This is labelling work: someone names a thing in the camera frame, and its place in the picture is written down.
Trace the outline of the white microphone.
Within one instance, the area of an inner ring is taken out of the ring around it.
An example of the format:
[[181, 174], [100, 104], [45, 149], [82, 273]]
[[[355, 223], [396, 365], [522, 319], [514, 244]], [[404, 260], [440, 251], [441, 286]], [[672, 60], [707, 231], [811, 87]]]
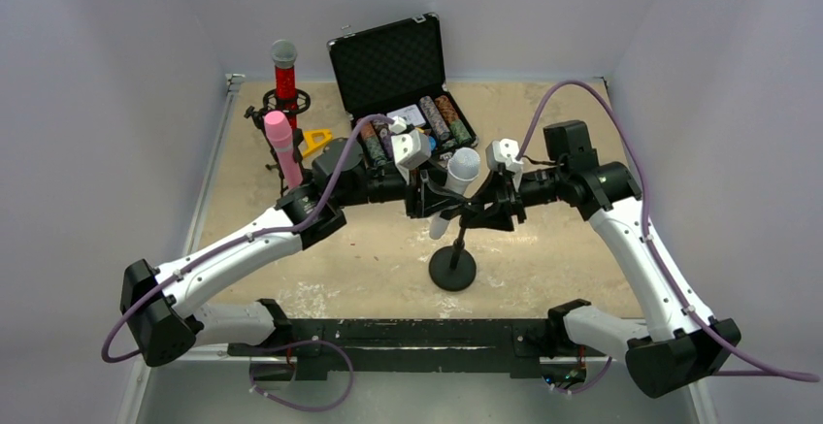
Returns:
[[[472, 148], [461, 147], [449, 158], [446, 164], [447, 177], [444, 187], [447, 190], [464, 195], [467, 188], [479, 176], [480, 157]], [[449, 220], [443, 212], [436, 213], [431, 220], [429, 237], [439, 240], [445, 233]]]

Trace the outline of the pink microphone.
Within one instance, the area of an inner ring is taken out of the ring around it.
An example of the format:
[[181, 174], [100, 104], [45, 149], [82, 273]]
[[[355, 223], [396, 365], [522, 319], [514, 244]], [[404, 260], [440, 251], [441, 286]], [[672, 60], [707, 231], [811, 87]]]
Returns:
[[281, 111], [270, 111], [264, 115], [263, 122], [267, 141], [275, 151], [284, 183], [288, 189], [300, 186], [301, 173], [292, 156], [292, 128], [286, 115]]

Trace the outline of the black round-base stand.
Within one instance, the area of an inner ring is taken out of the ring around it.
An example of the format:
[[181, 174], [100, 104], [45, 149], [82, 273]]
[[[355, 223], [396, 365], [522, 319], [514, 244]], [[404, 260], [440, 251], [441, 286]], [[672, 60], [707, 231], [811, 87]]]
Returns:
[[307, 156], [311, 156], [317, 150], [316, 141], [314, 140], [313, 130], [304, 131], [301, 128], [292, 130], [293, 143], [293, 159], [301, 173], [301, 181], [304, 181], [307, 176], [306, 167], [303, 161]]
[[474, 204], [471, 201], [467, 201], [459, 208], [442, 211], [438, 214], [438, 217], [446, 222], [452, 219], [458, 221], [458, 234], [453, 243], [437, 249], [428, 262], [430, 279], [444, 291], [463, 291], [476, 279], [477, 262], [466, 249], [467, 227], [462, 217], [463, 212], [472, 212], [473, 206]]

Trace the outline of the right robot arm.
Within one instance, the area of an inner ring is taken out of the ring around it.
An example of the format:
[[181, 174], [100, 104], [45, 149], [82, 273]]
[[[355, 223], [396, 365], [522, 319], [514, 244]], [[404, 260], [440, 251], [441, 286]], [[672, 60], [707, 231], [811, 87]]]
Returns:
[[543, 130], [549, 165], [524, 172], [515, 140], [486, 148], [490, 174], [465, 214], [472, 228], [510, 231], [528, 207], [562, 202], [605, 243], [629, 283], [644, 323], [607, 314], [585, 300], [549, 310], [539, 344], [547, 352], [585, 346], [622, 362], [649, 398], [717, 375], [741, 340], [688, 285], [643, 213], [641, 188], [620, 162], [603, 164], [580, 120]]

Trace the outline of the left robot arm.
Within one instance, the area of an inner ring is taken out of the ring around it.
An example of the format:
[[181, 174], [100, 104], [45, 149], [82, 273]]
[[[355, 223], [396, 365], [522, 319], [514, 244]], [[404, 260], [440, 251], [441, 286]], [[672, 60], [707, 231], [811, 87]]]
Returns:
[[430, 217], [429, 235], [447, 227], [445, 215], [479, 173], [480, 159], [459, 148], [445, 167], [417, 150], [409, 134], [391, 140], [400, 163], [369, 168], [353, 139], [330, 143], [301, 184], [233, 234], [185, 257], [152, 266], [129, 265], [120, 296], [122, 318], [150, 367], [169, 364], [191, 348], [217, 343], [273, 344], [280, 329], [277, 305], [216, 305], [223, 289], [264, 266], [304, 251], [346, 225], [345, 207], [404, 201], [410, 218]]

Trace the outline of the black tripod microphone stand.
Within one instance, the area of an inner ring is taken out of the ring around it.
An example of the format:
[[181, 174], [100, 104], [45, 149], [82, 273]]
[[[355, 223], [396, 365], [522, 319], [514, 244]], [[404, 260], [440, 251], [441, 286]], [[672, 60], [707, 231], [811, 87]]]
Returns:
[[267, 164], [269, 171], [276, 171], [280, 178], [280, 195], [298, 186], [303, 178], [303, 160], [322, 149], [322, 144], [314, 140], [318, 130], [304, 130], [297, 125], [297, 118], [311, 106], [311, 96], [302, 89], [296, 90], [291, 99], [281, 100], [275, 89], [267, 91], [262, 98], [262, 107], [249, 107], [244, 118], [250, 118], [260, 130], [267, 144], [274, 164]]

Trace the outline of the red glitter microphone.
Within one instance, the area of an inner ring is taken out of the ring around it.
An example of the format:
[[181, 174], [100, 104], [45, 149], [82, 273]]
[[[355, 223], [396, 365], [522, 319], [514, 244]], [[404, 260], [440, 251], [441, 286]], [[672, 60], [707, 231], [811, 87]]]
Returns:
[[292, 42], [280, 39], [273, 42], [270, 55], [275, 66], [277, 108], [285, 114], [290, 127], [296, 129], [295, 112], [298, 110], [298, 94], [294, 66], [298, 51]]

